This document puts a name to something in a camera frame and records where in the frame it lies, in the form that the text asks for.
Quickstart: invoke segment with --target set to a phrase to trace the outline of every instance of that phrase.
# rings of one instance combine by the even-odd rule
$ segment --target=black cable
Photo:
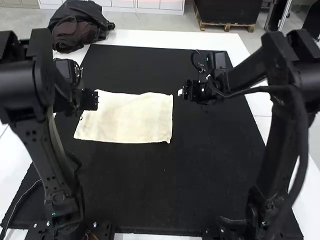
[[[308,114],[305,107],[305,102],[299,90],[295,86],[290,86],[289,91],[291,92],[292,99],[294,102],[294,113],[297,118],[296,121],[296,133],[298,141],[298,152],[299,152],[299,166],[292,184],[292,188],[288,193],[288,197],[285,200],[282,208],[280,209],[278,217],[274,220],[273,224],[269,227],[265,240],[273,240],[275,235],[279,232],[280,226],[286,220],[287,213],[291,210],[295,203],[301,188],[304,184],[308,160],[309,160],[309,146],[308,146],[308,130],[309,121]]]
[[[36,189],[36,187],[41,185],[41,179],[37,180],[27,191],[25,191],[19,198],[19,200],[16,202],[16,204],[14,205],[14,208],[12,210],[12,213],[5,225],[5,227],[2,229],[1,234],[0,234],[0,240],[4,240],[7,234],[7,230],[8,227],[10,225],[11,220],[13,219],[13,216],[15,215],[16,211],[17,211],[17,207],[20,203],[22,203],[23,198],[25,198],[27,195],[29,195],[34,189]]]
[[[196,54],[198,54],[200,56],[201,60],[203,60],[200,51],[196,49],[190,55],[191,64],[192,64],[192,66],[194,66],[194,68],[197,70],[198,73],[203,73],[203,72],[206,71],[205,70],[205,65],[204,65],[203,62],[201,63],[202,67],[200,67],[199,65],[195,64],[195,55]]]

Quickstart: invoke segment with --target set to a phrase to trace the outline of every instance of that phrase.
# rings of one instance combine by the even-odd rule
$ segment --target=cabinet drawer
[[[41,4],[62,5],[62,0],[40,0]]]
[[[160,0],[137,0],[140,9],[160,9]]]
[[[160,9],[182,10],[183,4],[183,0],[160,0]]]
[[[94,0],[94,2],[103,7],[111,7],[111,0]]]
[[[134,8],[135,0],[111,0],[111,6],[118,8]]]

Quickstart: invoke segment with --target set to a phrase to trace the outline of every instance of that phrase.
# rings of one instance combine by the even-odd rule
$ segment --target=table
[[[233,66],[249,56],[241,38],[235,33],[205,32],[170,32],[145,30],[115,30],[109,33],[106,40],[97,44],[132,47],[225,50]],[[79,64],[83,61],[89,46],[70,53],[54,52],[55,58],[69,58]],[[264,142],[267,142],[271,125],[272,102],[267,93],[246,95],[252,115],[259,128]],[[0,219],[5,215],[27,169],[32,162],[20,139],[8,127],[0,124],[0,189],[6,193],[0,198]],[[300,225],[305,240],[318,238],[318,216],[320,215],[320,171],[309,156],[306,180],[300,196],[293,206],[295,217]],[[6,240],[24,240],[27,230],[8,230]],[[116,234],[116,240],[195,240],[199,237],[165,236],[145,234]]]

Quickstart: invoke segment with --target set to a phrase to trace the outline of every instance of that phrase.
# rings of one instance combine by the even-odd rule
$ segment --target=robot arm
[[[98,93],[82,88],[74,61],[53,61],[48,29],[34,29],[29,41],[0,32],[0,43],[0,119],[22,140],[41,178],[52,239],[80,240],[87,228],[83,190],[53,112],[97,110]]]
[[[208,54],[206,80],[187,80],[179,91],[184,100],[198,104],[255,92],[270,93],[273,102],[270,133],[259,175],[248,193],[246,219],[221,217],[221,239],[235,235],[246,240],[282,239],[282,223],[307,171],[308,128],[320,106],[320,49],[305,30],[294,30],[286,37],[269,32],[261,41],[262,47],[232,69],[226,68],[223,52]],[[265,78],[268,86],[252,87]],[[289,192],[298,157],[297,175]],[[239,223],[243,228],[234,233]]]

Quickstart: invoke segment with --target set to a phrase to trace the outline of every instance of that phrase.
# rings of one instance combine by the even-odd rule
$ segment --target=towel
[[[75,139],[124,144],[170,143],[172,95],[97,92],[98,110],[83,112]]]

